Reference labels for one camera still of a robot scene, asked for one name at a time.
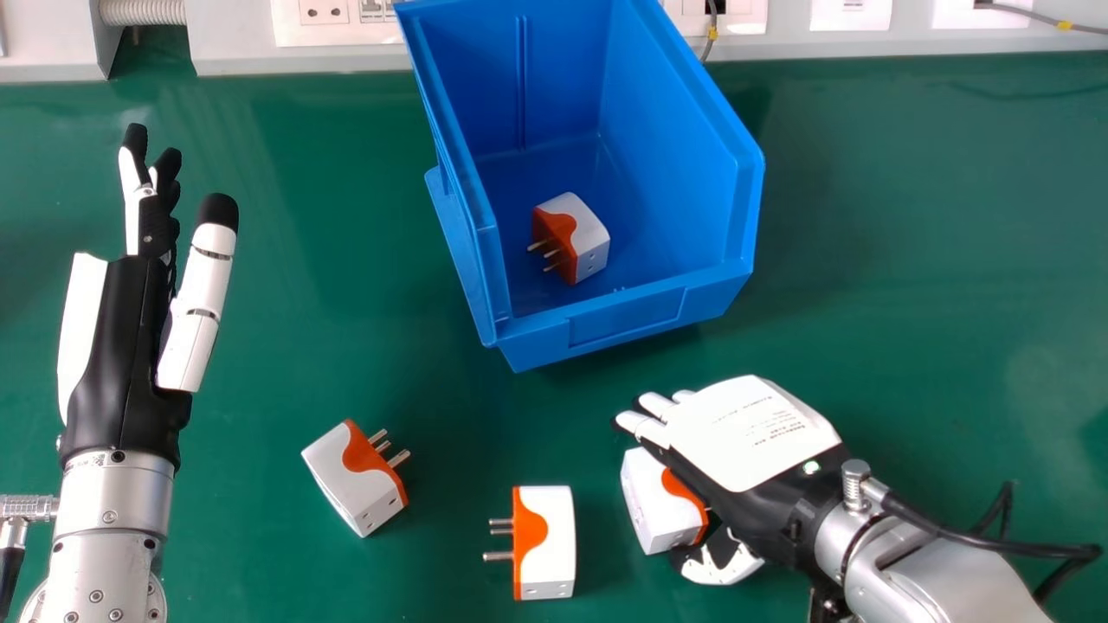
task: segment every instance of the white and orange plug adapter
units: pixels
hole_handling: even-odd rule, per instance
[[[531,214],[532,243],[527,253],[542,252],[550,264],[544,273],[557,270],[575,286],[608,265],[612,237],[596,214],[574,193],[540,204]]]
[[[704,502],[645,448],[624,453],[619,483],[638,544],[647,555],[704,539],[708,529]]]
[[[577,528],[568,487],[515,487],[512,519],[490,519],[490,533],[511,534],[512,551],[485,553],[485,562],[512,561],[515,601],[573,596]]]
[[[327,500],[361,538],[408,505],[396,468],[411,452],[401,450],[386,460],[382,453],[392,445],[387,435],[381,430],[367,438],[346,420],[300,452]]]

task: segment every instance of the gray cable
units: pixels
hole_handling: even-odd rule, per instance
[[[1108,34],[1108,28],[1096,28],[1092,25],[1084,25],[1066,20],[1056,20],[1054,18],[1048,18],[1043,13],[1036,13],[1035,11],[1028,11],[1027,9],[1020,9],[1019,7],[1012,7],[1008,4],[997,4],[995,2],[974,2],[973,8],[992,9],[994,11],[1003,11],[1005,13],[1015,13],[1017,16],[1024,16],[1025,18],[1030,18],[1038,22],[1048,23],[1057,28],[1058,30],[1076,30],[1078,32],[1091,32],[1092,34]]]
[[[704,47],[704,51],[700,52],[700,62],[708,62],[708,54],[711,53],[711,45],[716,42],[717,32],[716,24],[719,23],[719,11],[716,9],[716,0],[708,0],[708,10],[711,12],[711,20],[708,22],[708,43]]]

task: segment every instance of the electrical outlet panel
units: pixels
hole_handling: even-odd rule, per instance
[[[659,0],[674,25],[685,37],[707,37],[711,9],[708,0]],[[765,34],[769,0],[716,0],[717,30],[728,34]]]
[[[1033,0],[1004,0],[1006,4],[1030,9]],[[1027,28],[1032,20],[1023,16],[974,9],[974,0],[934,0],[931,28],[936,30],[974,30]]]
[[[889,30],[893,0],[812,0],[810,30]]]
[[[393,0],[269,0],[278,48],[403,43]]]

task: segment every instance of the screw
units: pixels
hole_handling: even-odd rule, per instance
[[[870,501],[862,496],[862,481],[870,477],[870,463],[850,459],[842,463],[842,503],[852,513],[865,512]]]

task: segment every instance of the blue plastic bin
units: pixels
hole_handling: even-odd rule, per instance
[[[481,341],[515,371],[724,314],[765,159],[657,0],[397,3],[438,149],[427,185]],[[575,287],[526,253],[566,191],[612,235]]]

